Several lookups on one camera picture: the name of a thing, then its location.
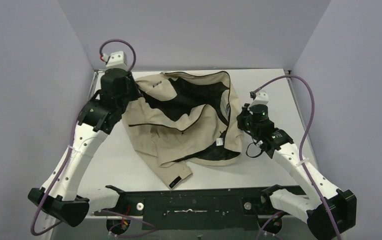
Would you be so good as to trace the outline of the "beige jacket with black lining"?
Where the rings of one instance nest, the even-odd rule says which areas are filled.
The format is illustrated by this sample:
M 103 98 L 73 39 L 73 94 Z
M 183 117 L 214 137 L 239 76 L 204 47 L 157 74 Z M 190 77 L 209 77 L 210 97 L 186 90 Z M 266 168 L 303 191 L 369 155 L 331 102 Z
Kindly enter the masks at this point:
M 141 97 L 128 104 L 122 123 L 135 152 L 168 189 L 192 175 L 188 162 L 223 167 L 238 161 L 242 105 L 228 72 L 161 72 L 135 82 Z

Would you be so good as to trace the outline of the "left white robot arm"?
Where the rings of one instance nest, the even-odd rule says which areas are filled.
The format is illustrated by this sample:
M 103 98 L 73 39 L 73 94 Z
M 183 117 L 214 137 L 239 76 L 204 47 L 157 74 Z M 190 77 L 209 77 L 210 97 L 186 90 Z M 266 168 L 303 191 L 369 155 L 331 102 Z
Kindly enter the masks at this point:
M 41 211 L 71 227 L 78 226 L 90 212 L 110 209 L 122 213 L 127 199 L 119 194 L 98 200 L 78 194 L 80 182 L 94 154 L 122 119 L 129 102 L 142 95 L 129 70 L 111 68 L 104 72 L 98 89 L 82 107 L 69 145 L 51 176 L 27 198 Z

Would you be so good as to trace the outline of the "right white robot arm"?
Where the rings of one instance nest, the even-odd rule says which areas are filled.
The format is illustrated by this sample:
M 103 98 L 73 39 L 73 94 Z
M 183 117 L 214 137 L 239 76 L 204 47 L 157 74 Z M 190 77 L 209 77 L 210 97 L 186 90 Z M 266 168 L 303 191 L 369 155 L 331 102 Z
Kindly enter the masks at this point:
M 246 103 L 237 117 L 240 130 L 271 160 L 282 166 L 305 197 L 274 185 L 262 193 L 261 209 L 283 211 L 306 223 L 318 240 L 339 239 L 356 225 L 357 197 L 326 179 L 301 153 L 294 140 L 269 119 L 268 106 Z

